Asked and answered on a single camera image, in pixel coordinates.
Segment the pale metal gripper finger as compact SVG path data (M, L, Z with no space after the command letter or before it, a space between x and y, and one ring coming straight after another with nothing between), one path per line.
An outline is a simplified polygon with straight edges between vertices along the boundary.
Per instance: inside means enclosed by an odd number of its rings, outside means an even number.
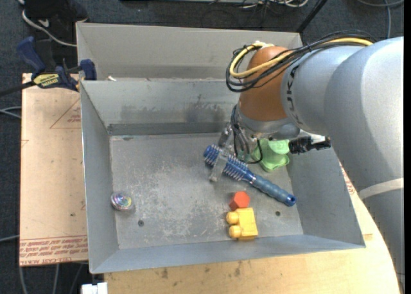
M231 139L232 139L232 126L226 125L220 134L220 138L218 140L218 146L227 147L228 145L230 145Z
M210 181L219 181L230 156L231 154L228 151L218 151L208 155L208 165L211 167Z

